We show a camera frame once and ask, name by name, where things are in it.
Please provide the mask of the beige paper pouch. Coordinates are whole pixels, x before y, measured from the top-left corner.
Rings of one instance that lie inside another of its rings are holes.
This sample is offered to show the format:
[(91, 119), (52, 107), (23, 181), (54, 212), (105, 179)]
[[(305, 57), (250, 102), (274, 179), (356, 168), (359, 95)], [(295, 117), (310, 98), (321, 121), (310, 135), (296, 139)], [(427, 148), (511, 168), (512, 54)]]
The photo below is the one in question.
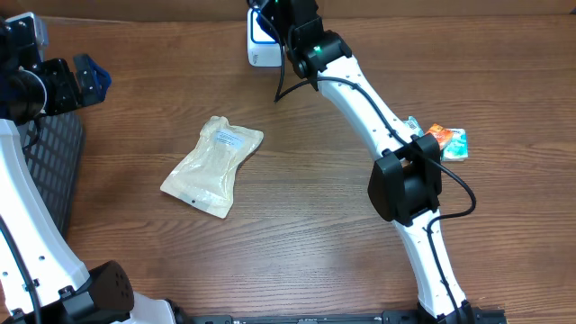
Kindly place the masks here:
[(260, 130), (234, 126), (212, 116), (194, 149), (170, 172), (160, 190), (194, 208), (224, 219), (233, 204), (239, 166), (264, 139)]

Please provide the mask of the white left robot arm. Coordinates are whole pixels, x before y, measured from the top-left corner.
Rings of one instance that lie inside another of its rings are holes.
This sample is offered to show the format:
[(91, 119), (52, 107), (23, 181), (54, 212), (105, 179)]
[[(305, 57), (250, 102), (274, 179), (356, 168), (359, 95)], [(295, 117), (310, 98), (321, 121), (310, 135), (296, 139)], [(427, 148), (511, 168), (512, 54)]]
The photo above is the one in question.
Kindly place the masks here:
[(1, 21), (1, 285), (10, 323), (186, 323), (170, 300), (134, 292), (115, 261), (87, 269), (63, 239), (24, 160), (18, 126), (100, 104), (112, 80), (88, 55), (46, 60), (34, 13)]

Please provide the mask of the green wet wipes pack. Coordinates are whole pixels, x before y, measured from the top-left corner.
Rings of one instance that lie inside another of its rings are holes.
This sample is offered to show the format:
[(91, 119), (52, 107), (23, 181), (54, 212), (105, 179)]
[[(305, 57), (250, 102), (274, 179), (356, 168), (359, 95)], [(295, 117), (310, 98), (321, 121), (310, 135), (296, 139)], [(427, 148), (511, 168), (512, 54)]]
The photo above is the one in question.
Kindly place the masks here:
[(410, 129), (410, 131), (419, 137), (422, 137), (425, 135), (425, 132), (422, 130), (422, 128), (420, 127), (417, 119), (413, 116), (409, 116), (408, 119), (406, 121), (404, 121), (404, 124)]

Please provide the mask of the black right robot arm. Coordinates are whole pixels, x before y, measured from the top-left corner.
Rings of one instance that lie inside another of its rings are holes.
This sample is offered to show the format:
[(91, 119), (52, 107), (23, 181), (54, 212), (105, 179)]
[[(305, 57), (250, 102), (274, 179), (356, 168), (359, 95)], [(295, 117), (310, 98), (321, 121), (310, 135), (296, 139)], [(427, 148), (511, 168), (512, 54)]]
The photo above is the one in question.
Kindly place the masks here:
[(256, 22), (290, 63), (303, 86), (330, 100), (373, 159), (368, 196), (394, 225), (418, 287), (421, 323), (473, 323), (475, 315), (446, 252), (439, 206), (442, 177), (464, 181), (441, 163), (433, 135), (414, 134), (375, 92), (344, 39), (325, 29), (314, 1), (249, 0)]

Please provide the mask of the teal packet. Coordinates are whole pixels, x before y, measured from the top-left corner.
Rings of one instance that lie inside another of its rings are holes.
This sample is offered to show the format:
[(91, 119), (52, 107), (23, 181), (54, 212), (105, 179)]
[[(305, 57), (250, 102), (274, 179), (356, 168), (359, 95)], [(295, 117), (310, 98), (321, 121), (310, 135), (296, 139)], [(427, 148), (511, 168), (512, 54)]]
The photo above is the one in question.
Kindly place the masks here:
[(467, 134), (464, 129), (451, 129), (453, 137), (442, 152), (443, 161), (464, 161), (469, 157)]

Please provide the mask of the orange Kleenex tissue pack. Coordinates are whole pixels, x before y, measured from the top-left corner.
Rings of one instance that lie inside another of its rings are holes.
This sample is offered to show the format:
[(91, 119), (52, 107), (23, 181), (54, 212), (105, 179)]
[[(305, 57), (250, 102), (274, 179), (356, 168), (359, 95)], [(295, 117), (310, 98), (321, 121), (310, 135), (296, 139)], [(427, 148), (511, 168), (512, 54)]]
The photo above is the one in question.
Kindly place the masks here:
[(449, 130), (437, 123), (433, 124), (427, 130), (426, 134), (431, 134), (436, 139), (440, 150), (443, 150), (448, 146), (454, 137), (454, 132), (452, 130)]

